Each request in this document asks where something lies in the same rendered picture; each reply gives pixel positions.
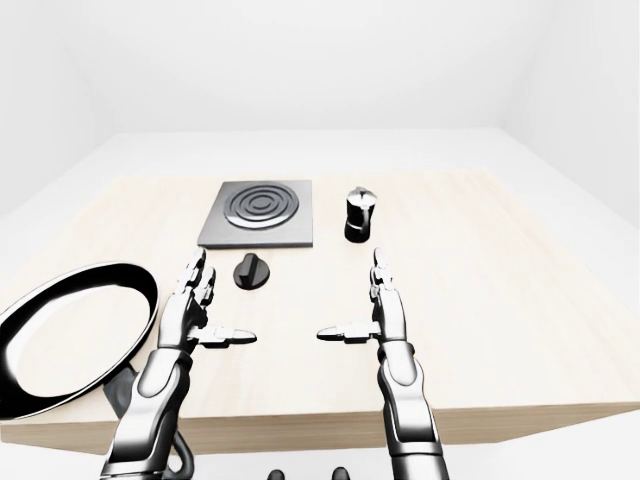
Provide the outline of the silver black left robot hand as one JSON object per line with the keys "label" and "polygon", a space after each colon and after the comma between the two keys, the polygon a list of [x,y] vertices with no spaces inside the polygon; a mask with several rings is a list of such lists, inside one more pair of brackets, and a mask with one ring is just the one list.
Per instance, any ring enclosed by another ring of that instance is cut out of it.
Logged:
{"label": "silver black left robot hand", "polygon": [[205,262],[206,251],[198,247],[164,306],[159,324],[159,348],[175,348],[191,354],[197,345],[224,349],[257,341],[253,332],[209,323],[207,308],[214,297],[216,271],[214,267],[206,267]]}

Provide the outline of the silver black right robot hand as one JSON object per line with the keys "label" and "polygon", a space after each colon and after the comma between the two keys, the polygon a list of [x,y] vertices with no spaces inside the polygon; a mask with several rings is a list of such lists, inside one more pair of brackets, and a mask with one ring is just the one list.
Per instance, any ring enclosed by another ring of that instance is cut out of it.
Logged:
{"label": "silver black right robot hand", "polygon": [[373,266],[369,278],[369,298],[373,304],[372,320],[321,329],[316,334],[317,339],[342,341],[347,344],[366,343],[370,339],[376,339],[379,343],[407,340],[401,297],[393,284],[389,264],[379,247],[373,251]]}

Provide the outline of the round black stove knob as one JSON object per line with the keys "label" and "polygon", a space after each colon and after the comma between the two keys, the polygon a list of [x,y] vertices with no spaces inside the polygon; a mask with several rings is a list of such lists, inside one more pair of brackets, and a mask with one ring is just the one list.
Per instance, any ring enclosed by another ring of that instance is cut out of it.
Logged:
{"label": "round black stove knob", "polygon": [[247,291],[262,287],[269,278],[268,264],[255,253],[247,253],[233,271],[236,286]]}

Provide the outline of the flat dark stove plate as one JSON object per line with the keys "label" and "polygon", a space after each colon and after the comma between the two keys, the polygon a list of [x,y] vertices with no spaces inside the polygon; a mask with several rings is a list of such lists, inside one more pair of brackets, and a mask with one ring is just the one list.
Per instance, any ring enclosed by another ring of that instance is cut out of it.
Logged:
{"label": "flat dark stove plate", "polygon": [[312,182],[223,182],[198,244],[208,249],[311,247]]}

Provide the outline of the black frying pan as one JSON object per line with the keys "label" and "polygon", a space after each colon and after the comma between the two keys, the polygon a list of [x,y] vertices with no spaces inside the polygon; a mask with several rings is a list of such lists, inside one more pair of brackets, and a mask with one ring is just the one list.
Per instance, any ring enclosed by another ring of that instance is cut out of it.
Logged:
{"label": "black frying pan", "polygon": [[[33,395],[20,386],[10,365],[9,344],[36,313],[47,304],[92,288],[117,286],[141,294],[148,304],[148,318],[135,342],[108,369],[78,390],[57,396]],[[72,402],[111,381],[140,351],[154,326],[159,307],[159,286],[144,267],[127,262],[103,262],[59,275],[0,313],[0,421],[24,419]]]}

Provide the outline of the black silver moka pot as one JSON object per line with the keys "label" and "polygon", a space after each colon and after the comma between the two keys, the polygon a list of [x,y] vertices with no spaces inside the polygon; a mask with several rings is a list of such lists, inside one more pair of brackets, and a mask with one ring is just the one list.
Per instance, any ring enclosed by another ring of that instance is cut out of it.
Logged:
{"label": "black silver moka pot", "polygon": [[345,238],[352,243],[364,243],[370,238],[371,217],[377,196],[364,187],[356,187],[346,198],[347,218]]}

